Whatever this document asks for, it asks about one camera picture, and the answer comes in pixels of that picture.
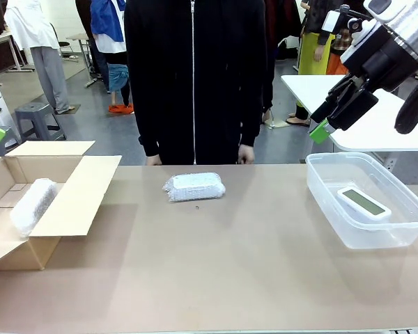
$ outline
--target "white table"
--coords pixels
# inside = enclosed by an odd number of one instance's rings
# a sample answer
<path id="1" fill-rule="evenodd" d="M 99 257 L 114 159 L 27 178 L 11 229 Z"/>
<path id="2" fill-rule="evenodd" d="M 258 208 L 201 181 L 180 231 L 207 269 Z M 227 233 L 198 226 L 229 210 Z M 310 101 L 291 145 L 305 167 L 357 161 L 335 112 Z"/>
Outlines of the white table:
<path id="1" fill-rule="evenodd" d="M 328 91 L 336 85 L 342 75 L 284 75 L 282 81 L 312 114 L 325 101 Z M 330 138 L 339 149 L 351 152 L 389 152 L 385 166 L 392 169 L 399 152 L 418 151 L 418 125 L 410 134 L 399 134 L 395 129 L 395 119 L 404 100 L 377 90 L 379 102 L 360 118 L 346 132 L 336 130 Z"/>
<path id="2" fill-rule="evenodd" d="M 88 56 L 91 53 L 90 44 L 88 42 L 88 36 L 86 33 L 77 33 L 76 35 L 67 37 L 67 40 L 76 40 L 77 42 L 79 42 L 81 53 L 82 53 L 82 56 L 84 57 L 84 62 L 86 66 L 86 74 L 88 76 L 88 82 L 85 84 L 84 87 L 88 88 L 97 81 L 96 78 L 92 78 L 90 75 L 90 69 L 91 69 L 92 64 L 91 64 L 91 57 Z"/>
<path id="3" fill-rule="evenodd" d="M 0 43 L 9 43 L 9 47 L 11 49 L 11 53 L 13 54 L 14 63 L 15 63 L 15 70 L 8 70 L 8 72 L 32 72 L 34 70 L 32 69 L 23 69 L 22 66 L 20 66 L 19 60 L 17 59 L 17 54 L 15 53 L 14 46 L 13 46 L 13 40 L 11 39 L 12 33 L 10 31 L 4 31 L 0 35 Z M 19 53 L 20 59 L 23 63 L 22 55 Z"/>

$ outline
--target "gray pants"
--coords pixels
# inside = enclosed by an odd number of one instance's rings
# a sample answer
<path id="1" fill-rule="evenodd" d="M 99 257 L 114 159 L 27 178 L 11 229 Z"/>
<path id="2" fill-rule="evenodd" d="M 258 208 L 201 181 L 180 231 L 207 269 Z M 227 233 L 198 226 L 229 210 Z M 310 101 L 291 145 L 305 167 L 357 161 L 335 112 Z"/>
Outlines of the gray pants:
<path id="1" fill-rule="evenodd" d="M 51 47 L 32 47 L 31 55 L 48 103 L 58 113 L 64 113 L 70 104 L 59 51 Z"/>

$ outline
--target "clear plastic bin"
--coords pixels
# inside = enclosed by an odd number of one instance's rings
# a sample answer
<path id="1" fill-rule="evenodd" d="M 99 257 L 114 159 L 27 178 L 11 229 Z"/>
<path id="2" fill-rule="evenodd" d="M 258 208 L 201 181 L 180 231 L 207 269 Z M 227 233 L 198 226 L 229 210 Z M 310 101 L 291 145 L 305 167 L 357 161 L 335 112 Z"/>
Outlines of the clear plastic bin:
<path id="1" fill-rule="evenodd" d="M 418 197 L 373 157 L 357 152 L 311 154 L 307 167 L 308 187 L 347 247 L 403 247 L 418 237 Z M 365 192 L 392 215 L 375 222 L 353 211 L 336 195 L 346 186 Z"/>

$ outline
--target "white shirt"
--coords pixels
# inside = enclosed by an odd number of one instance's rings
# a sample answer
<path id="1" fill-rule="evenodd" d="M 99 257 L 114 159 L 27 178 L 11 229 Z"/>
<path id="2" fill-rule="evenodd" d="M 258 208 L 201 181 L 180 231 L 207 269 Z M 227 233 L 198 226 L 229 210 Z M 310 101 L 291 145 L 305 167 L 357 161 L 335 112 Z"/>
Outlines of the white shirt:
<path id="1" fill-rule="evenodd" d="M 125 34 L 124 34 L 124 12 L 119 10 L 117 0 L 111 0 L 116 12 L 118 13 L 119 24 L 121 26 L 121 31 L 123 32 L 124 42 L 115 42 L 111 39 L 110 36 L 100 33 L 99 35 L 94 35 L 96 41 L 96 47 L 103 54 L 117 54 L 119 52 L 126 52 L 127 48 L 125 47 Z"/>
<path id="2" fill-rule="evenodd" d="M 21 50 L 31 47 L 59 48 L 56 34 L 43 15 L 39 0 L 8 0 L 5 21 Z"/>

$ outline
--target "table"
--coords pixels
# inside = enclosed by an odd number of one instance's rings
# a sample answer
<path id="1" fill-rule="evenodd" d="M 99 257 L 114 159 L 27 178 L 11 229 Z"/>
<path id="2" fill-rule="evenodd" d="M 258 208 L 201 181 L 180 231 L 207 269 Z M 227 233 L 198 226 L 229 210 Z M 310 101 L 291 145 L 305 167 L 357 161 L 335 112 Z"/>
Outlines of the table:
<path id="1" fill-rule="evenodd" d="M 342 75 L 284 75 L 282 81 L 312 114 L 325 101 L 328 91 Z M 391 152 L 385 166 L 392 169 L 399 152 L 418 151 L 418 125 L 410 134 L 399 134 L 394 129 L 395 119 L 404 100 L 377 90 L 379 102 L 346 132 L 338 129 L 330 138 L 341 150 L 351 152 Z"/>
<path id="2" fill-rule="evenodd" d="M 203 171 L 221 175 L 225 197 L 167 202 L 170 176 Z M 63 238 L 44 271 L 0 272 L 0 331 L 418 326 L 418 240 L 346 248 L 305 173 L 304 165 L 118 168 L 87 237 Z"/>
<path id="3" fill-rule="evenodd" d="M 84 62 L 85 62 L 85 66 L 86 66 L 86 74 L 88 76 L 88 82 L 85 84 L 84 87 L 88 88 L 97 81 L 96 78 L 92 78 L 91 75 L 90 75 L 90 69 L 92 67 L 92 64 L 91 64 L 91 57 L 89 56 L 90 45 L 88 43 L 88 36 L 87 36 L 86 33 L 77 33 L 76 35 L 67 37 L 67 40 L 76 40 L 79 43 L 79 46 L 81 48 L 82 56 L 84 57 Z"/>
<path id="4" fill-rule="evenodd" d="M 8 72 L 33 72 L 33 69 L 23 69 L 20 66 L 19 60 L 17 59 L 17 54 L 15 53 L 14 50 L 14 46 L 13 46 L 13 40 L 11 39 L 12 33 L 9 31 L 4 31 L 1 35 L 0 35 L 0 43 L 4 43 L 4 42 L 8 42 L 9 43 L 9 47 L 11 49 L 11 53 L 13 54 L 13 58 L 14 58 L 14 63 L 15 63 L 15 70 L 8 70 Z M 19 53 L 20 55 L 20 59 L 23 62 L 23 58 L 22 55 Z"/>

